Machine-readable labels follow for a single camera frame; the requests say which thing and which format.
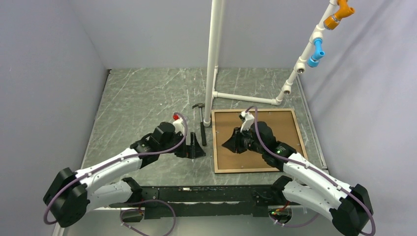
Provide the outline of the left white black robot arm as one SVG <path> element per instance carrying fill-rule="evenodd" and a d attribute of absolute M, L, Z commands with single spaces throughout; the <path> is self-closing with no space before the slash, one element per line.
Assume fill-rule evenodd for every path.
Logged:
<path fill-rule="evenodd" d="M 143 169 L 162 154 L 187 159 L 206 155 L 196 134 L 186 125 L 182 119 L 162 122 L 114 157 L 77 171 L 60 170 L 43 197 L 47 207 L 44 222 L 51 223 L 51 213 L 55 222 L 66 228 L 100 207 L 118 203 L 136 206 L 142 199 L 142 187 L 131 177 L 114 182 L 116 178 Z"/>

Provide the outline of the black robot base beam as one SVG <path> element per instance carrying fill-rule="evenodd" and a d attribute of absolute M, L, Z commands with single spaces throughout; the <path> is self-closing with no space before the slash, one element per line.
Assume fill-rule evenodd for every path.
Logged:
<path fill-rule="evenodd" d="M 267 217 L 269 211 L 287 204 L 275 196 L 270 185 L 144 186 L 142 190 L 141 197 L 110 207 L 140 208 L 145 219 L 160 219 L 173 212 L 177 217 Z"/>

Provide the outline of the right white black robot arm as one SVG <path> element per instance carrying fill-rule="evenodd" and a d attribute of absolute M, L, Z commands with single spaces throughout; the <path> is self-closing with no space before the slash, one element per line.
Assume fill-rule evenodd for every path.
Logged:
<path fill-rule="evenodd" d="M 352 187 L 318 169 L 293 147 L 276 140 L 265 122 L 252 124 L 247 130 L 234 128 L 222 146 L 233 153 L 259 153 L 268 165 L 285 172 L 271 185 L 266 199 L 308 207 L 345 236 L 365 234 L 363 228 L 373 215 L 367 189 L 360 184 Z"/>

